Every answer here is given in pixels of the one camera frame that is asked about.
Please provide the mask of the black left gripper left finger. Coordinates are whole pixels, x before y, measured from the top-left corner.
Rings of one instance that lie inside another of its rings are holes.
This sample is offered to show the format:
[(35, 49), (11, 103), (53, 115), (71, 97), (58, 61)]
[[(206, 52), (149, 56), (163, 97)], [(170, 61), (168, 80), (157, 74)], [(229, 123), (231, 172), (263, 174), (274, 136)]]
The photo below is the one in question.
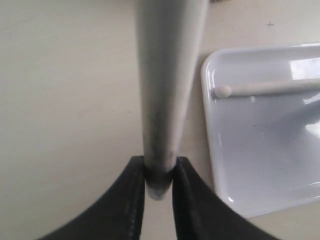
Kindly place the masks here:
[(113, 185), (87, 210), (44, 240), (138, 240), (145, 205), (142, 156), (133, 156)]

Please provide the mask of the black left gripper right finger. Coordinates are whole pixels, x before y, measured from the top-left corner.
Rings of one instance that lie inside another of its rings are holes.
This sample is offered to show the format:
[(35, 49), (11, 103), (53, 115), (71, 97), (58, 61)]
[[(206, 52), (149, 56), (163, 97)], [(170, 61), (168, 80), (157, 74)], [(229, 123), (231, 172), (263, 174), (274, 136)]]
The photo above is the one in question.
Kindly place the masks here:
[(173, 169), (172, 206), (179, 240), (275, 239), (229, 208), (186, 157), (178, 157)]

